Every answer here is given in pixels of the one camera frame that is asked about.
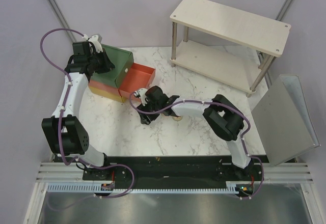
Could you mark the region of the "green top drawer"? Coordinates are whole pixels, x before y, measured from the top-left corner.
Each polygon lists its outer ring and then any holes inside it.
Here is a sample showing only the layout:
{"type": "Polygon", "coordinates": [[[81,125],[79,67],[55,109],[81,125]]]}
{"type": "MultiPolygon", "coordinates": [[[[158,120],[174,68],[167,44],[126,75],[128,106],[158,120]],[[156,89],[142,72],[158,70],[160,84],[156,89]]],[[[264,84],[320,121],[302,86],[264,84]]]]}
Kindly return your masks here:
{"type": "Polygon", "coordinates": [[[134,58],[132,52],[127,50],[121,50],[118,52],[118,57],[117,57],[118,75],[115,80],[117,88],[119,88],[123,83],[123,80],[126,77],[133,63],[134,63],[134,58]]]}

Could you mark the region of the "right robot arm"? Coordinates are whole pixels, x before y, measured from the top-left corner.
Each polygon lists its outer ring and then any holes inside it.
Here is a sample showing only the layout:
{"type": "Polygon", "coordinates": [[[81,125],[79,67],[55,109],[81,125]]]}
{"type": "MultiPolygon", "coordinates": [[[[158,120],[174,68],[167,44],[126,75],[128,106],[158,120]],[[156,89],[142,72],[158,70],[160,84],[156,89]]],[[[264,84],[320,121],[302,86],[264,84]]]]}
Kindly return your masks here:
{"type": "Polygon", "coordinates": [[[252,173],[253,161],[245,145],[244,135],[251,129],[250,121],[225,96],[217,94],[210,100],[183,99],[178,95],[167,96],[160,87],[140,88],[130,95],[139,98],[138,106],[131,106],[139,113],[141,123],[149,125],[160,115],[195,117],[204,119],[216,136],[227,143],[231,153],[233,174],[245,180],[252,173]]]}

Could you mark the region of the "yellow bottom drawer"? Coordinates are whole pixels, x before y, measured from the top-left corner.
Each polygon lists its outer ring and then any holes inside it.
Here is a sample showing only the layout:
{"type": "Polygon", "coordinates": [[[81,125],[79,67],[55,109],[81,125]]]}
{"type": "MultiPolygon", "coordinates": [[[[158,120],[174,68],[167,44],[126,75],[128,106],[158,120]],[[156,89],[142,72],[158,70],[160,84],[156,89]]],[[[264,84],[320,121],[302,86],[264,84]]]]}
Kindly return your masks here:
{"type": "Polygon", "coordinates": [[[123,96],[121,96],[121,102],[122,103],[125,103],[127,101],[127,98],[126,97],[123,97],[123,96]]]}

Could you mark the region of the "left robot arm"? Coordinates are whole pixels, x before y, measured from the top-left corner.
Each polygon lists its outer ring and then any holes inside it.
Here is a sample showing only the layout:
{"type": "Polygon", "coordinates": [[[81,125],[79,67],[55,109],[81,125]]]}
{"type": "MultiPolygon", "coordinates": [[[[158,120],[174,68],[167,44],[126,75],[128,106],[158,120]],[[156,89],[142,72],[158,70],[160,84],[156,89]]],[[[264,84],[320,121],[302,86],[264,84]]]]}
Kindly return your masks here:
{"type": "Polygon", "coordinates": [[[73,54],[67,66],[60,69],[65,75],[64,88],[55,111],[42,120],[41,126],[53,154],[63,163],[73,161],[94,168],[94,174],[101,180],[108,179],[112,168],[105,160],[105,153],[90,145],[89,135],[78,119],[81,100],[94,73],[114,70],[101,45],[99,34],[83,35],[80,42],[72,44],[73,54]]]}

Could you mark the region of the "orange drawer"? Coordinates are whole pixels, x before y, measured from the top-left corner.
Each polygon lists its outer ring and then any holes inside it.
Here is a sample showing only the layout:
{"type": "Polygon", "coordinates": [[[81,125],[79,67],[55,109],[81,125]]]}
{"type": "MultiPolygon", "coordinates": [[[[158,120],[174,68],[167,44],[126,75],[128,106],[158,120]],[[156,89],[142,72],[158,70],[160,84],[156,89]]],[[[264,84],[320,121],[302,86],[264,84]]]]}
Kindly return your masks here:
{"type": "Polygon", "coordinates": [[[152,67],[133,63],[118,88],[120,95],[128,98],[132,92],[140,88],[148,89],[155,78],[155,72],[156,70],[152,67]]]}

